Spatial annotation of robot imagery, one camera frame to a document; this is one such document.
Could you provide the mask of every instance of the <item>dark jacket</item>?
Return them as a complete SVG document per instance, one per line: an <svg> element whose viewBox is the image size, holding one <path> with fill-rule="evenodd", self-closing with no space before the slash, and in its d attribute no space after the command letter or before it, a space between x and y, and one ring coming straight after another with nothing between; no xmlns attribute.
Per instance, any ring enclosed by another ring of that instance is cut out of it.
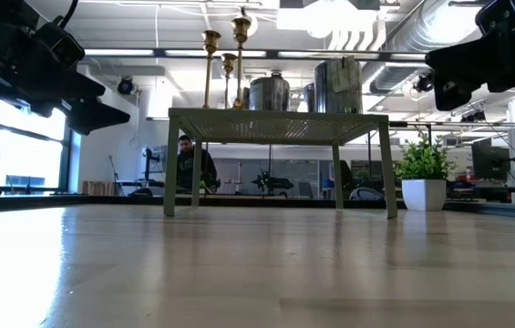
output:
<svg viewBox="0 0 515 328"><path fill-rule="evenodd" d="M217 179L217 169L214 167L211 154L205 149L202 150L201 159L201 178L206 180ZM194 169L194 149L181 152L178 155L178 167L176 170L176 180L178 185L183 188L192 188L192 170Z"/></svg>

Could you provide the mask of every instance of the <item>potted plant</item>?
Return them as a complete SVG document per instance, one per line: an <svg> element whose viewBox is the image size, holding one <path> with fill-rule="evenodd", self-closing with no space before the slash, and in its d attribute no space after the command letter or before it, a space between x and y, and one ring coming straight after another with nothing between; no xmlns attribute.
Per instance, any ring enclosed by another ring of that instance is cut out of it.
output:
<svg viewBox="0 0 515 328"><path fill-rule="evenodd" d="M409 210L441 210L446 202L446 182L452 169L448 150L438 138L435 145L423 136L419 144L403 149L395 172L403 180L403 199Z"/></svg>

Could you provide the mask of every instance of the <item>man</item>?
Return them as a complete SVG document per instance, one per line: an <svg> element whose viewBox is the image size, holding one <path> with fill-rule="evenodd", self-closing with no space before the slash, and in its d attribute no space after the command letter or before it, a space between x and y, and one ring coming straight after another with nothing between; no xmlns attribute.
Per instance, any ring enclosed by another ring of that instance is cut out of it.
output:
<svg viewBox="0 0 515 328"><path fill-rule="evenodd" d="M192 189L192 170L194 169L194 147L188 136L181 136L179 139L180 154L178 155L178 167L176 170L176 181L179 187ZM202 150L201 158L201 179L207 187L210 187L217 179L217 169L214 167L211 154Z"/></svg>

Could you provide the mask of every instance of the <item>window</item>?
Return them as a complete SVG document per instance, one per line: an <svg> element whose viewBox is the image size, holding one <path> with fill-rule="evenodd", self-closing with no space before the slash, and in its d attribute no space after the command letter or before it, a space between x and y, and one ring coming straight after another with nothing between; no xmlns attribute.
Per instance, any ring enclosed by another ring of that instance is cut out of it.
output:
<svg viewBox="0 0 515 328"><path fill-rule="evenodd" d="M0 186L57 188L63 146L0 129Z"/></svg>
<svg viewBox="0 0 515 328"><path fill-rule="evenodd" d="M56 140L65 136L65 114L53 110L50 118L43 118L32 113L28 108L16 108L0 100L0 125L19 128Z"/></svg>

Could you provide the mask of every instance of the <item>white flower pot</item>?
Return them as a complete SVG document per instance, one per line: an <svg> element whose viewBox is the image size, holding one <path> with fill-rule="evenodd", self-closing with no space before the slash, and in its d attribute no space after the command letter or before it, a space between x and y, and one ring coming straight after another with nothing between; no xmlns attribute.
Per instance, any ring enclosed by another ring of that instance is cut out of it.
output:
<svg viewBox="0 0 515 328"><path fill-rule="evenodd" d="M403 199L408 210L441 210L446 202L446 181L403 180Z"/></svg>

